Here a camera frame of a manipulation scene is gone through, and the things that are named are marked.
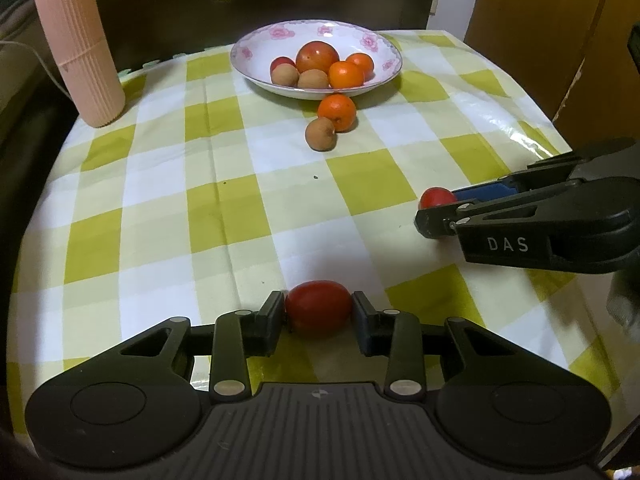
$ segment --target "table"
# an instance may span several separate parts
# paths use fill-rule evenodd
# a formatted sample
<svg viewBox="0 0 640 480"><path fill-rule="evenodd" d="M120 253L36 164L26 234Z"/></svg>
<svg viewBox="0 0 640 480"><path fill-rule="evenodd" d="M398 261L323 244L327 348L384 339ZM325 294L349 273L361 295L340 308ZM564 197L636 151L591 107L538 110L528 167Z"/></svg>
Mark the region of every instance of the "table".
<svg viewBox="0 0 640 480"><path fill-rule="evenodd" d="M497 66L445 32L395 31L401 76L355 99L328 153L304 140L317 102L234 72L229 46L122 77L127 107L68 134L24 235L8 334L10 405L27 440L32 391L171 316L213 323L272 290L326 279L378 309L439 324L463 316L567 367L609 398L616 434L640 412L640 347L606 314L610 276L469 264L457 241L413 226L428 187L491 180L568 149ZM442 383L426 358L430 387ZM283 333L266 381L381 381L350 331ZM198 358L192 383L207 387Z"/></svg>

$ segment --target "white floral bowl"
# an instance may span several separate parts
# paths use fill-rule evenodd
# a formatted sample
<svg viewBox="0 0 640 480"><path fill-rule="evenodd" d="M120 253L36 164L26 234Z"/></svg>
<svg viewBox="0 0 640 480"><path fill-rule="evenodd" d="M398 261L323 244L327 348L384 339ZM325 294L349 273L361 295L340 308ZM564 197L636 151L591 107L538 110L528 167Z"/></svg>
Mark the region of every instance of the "white floral bowl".
<svg viewBox="0 0 640 480"><path fill-rule="evenodd" d="M329 43L340 59L355 52L369 54L374 63L373 77L363 86L339 90L274 85L269 73L271 61L280 56L296 60L300 48L309 41ZM274 94L321 100L334 93L353 97L391 81L402 68L402 56L391 42L366 28L328 20L293 20L258 28L241 38L231 49L231 64L245 78Z"/></svg>

